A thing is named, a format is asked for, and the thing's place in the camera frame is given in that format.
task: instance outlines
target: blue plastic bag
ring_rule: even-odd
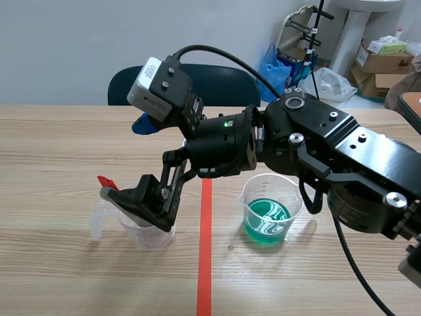
[[[263,57],[262,63],[259,67],[259,74],[264,76],[270,84],[273,85],[276,91],[281,95],[285,92],[285,81],[291,72],[290,66],[285,66],[276,59],[276,48],[274,44],[270,44],[268,51]],[[275,95],[262,84],[259,80],[257,82],[260,89],[260,98],[266,102],[271,102],[276,99]]]

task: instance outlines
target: empty measuring cup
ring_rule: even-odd
[[[238,197],[244,225],[260,242],[278,242],[304,208],[298,185],[286,176],[260,174],[249,179]]]
[[[128,188],[136,186],[137,183],[128,186]],[[93,205],[91,218],[89,220],[92,240],[100,239],[102,235],[101,219],[106,216],[116,217],[134,243],[141,248],[149,250],[164,247],[171,241],[176,233],[175,225],[171,228],[170,232],[164,232],[147,221],[143,221],[142,225],[139,226],[112,203],[101,200]]]

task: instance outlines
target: wooden table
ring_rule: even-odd
[[[421,150],[398,114],[348,111]],[[113,219],[98,243],[90,240],[96,176],[121,187],[144,173],[158,176],[163,151],[181,144],[175,128],[133,135],[139,115],[133,107],[0,107],[0,315],[196,315],[200,179],[184,186],[176,236],[162,250],[137,249]],[[248,239],[236,198],[262,172],[259,165],[213,182],[212,314],[382,315],[351,271],[326,207],[317,216],[303,212],[282,244]],[[379,297],[396,315],[419,316],[420,290],[397,271],[408,242],[344,231]]]

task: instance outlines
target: measuring cup with green liquid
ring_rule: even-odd
[[[279,242],[304,208],[298,185],[280,174],[259,174],[244,185],[238,202],[246,231],[263,243]]]

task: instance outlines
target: sink pedestal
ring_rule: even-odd
[[[349,11],[348,20],[330,65],[337,74],[348,77],[370,15],[371,12]]]

